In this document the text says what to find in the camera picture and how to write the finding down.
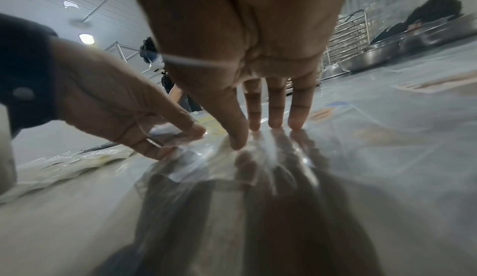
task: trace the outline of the dark blue sleeve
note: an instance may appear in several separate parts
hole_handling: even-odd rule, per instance
[[[0,14],[0,103],[12,136],[57,118],[50,36],[44,25]]]

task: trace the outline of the hand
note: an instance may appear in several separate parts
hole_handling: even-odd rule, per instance
[[[79,130],[160,160],[169,150],[150,143],[137,120],[154,117],[193,137],[200,126],[156,85],[107,53],[51,38],[59,118]]]
[[[266,78],[269,125],[282,125],[286,79],[293,82],[288,125],[310,111],[317,66],[344,0],[138,0],[174,82],[228,131],[233,148],[260,128]],[[248,123],[236,87],[243,83]]]

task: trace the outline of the round ceiling light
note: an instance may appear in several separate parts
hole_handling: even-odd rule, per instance
[[[91,36],[89,34],[80,34],[79,36],[80,36],[79,39],[81,40],[82,43],[85,43],[85,44],[93,44],[94,43],[93,36]]]

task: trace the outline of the ceiling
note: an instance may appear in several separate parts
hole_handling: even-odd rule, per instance
[[[78,8],[65,8],[64,1],[0,0],[0,12],[47,25],[60,37],[77,42],[80,41],[79,34],[91,34],[96,40],[95,46],[101,49],[115,41],[139,47],[142,40],[150,35],[135,0],[108,0],[83,27],[78,27],[77,23],[105,0],[68,0],[78,5]]]

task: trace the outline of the black hair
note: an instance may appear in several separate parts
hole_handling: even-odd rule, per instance
[[[417,7],[406,20],[407,25],[416,21],[431,22],[444,17],[462,16],[462,2],[460,0],[428,0],[422,6]]]
[[[154,46],[154,42],[150,37],[148,37],[146,40],[143,40],[143,44],[140,49],[139,56],[141,56],[144,59],[144,62],[147,64],[151,63],[159,56],[156,47]]]

